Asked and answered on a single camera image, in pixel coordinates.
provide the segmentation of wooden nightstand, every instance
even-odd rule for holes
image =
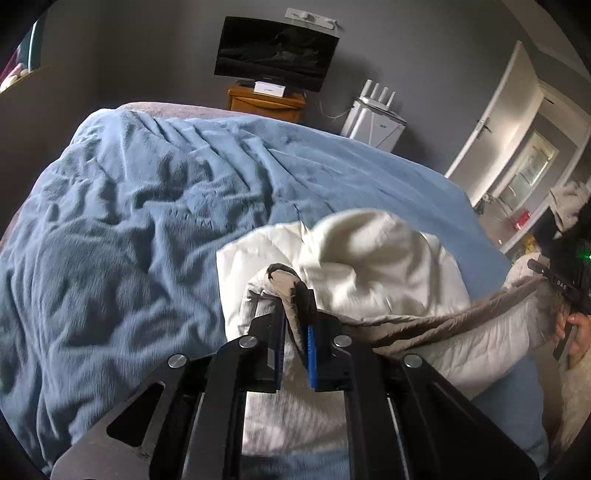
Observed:
[[[252,88],[238,84],[228,89],[228,110],[232,112],[254,113],[296,124],[305,106],[306,100],[301,93],[273,97],[254,93]]]

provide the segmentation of blue gripper pad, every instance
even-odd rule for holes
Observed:
[[[316,389],[318,386],[318,377],[316,372],[316,345],[314,344],[314,330],[312,325],[308,325],[308,383],[310,388]]]

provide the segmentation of white duvet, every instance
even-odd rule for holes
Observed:
[[[300,222],[259,228],[217,252],[228,340],[248,331],[250,318],[241,315],[245,290],[260,289],[257,274],[272,263],[293,268],[314,290],[318,308],[357,322],[384,315],[439,316],[470,306],[457,264],[435,236],[412,230],[388,212],[348,210],[312,229]],[[515,321],[528,316],[524,311],[531,313],[531,303],[415,351],[472,398],[532,347],[531,325]],[[342,393],[319,394],[308,387],[306,371],[286,336],[280,392],[248,394],[243,453],[318,450],[345,443]]]

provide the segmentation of television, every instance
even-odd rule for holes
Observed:
[[[226,17],[214,74],[319,92],[338,41],[298,25]]]

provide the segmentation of metal bolt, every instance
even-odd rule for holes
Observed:
[[[335,343],[336,346],[339,346],[341,348],[346,348],[349,345],[351,345],[351,343],[353,343],[353,340],[351,340],[351,337],[347,336],[347,335],[337,335],[335,337],[335,339],[333,340],[333,342]]]
[[[404,357],[404,365],[409,368],[418,368],[423,364],[423,359],[414,353]]]
[[[256,347],[257,343],[258,340],[252,335],[246,335],[238,340],[238,345],[240,345],[242,348],[253,348]]]
[[[170,368],[181,368],[187,363],[187,357],[182,353],[175,353],[168,359],[168,366]]]

